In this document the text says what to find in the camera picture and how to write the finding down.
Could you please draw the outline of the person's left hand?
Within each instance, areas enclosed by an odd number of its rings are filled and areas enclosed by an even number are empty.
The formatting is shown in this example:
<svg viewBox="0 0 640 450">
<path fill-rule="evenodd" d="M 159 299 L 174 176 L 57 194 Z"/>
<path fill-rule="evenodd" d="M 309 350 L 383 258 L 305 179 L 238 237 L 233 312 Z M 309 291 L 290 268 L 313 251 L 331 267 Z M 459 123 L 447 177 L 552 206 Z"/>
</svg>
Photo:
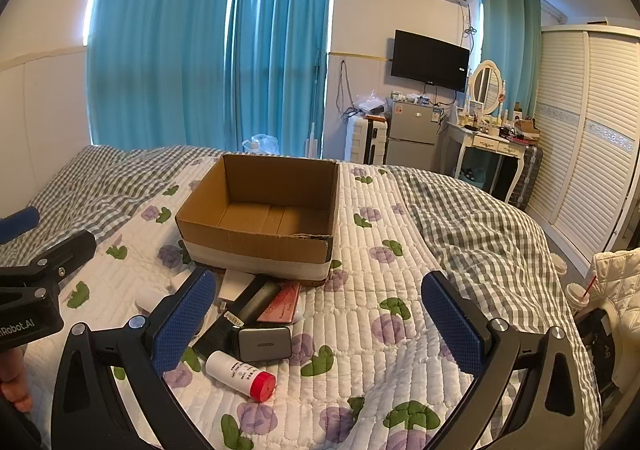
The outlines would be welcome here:
<svg viewBox="0 0 640 450">
<path fill-rule="evenodd" d="M 22 413 L 32 410 L 32 394 L 29 391 L 24 366 L 23 347 L 12 348 L 0 355 L 0 382 L 2 396 Z"/>
</svg>

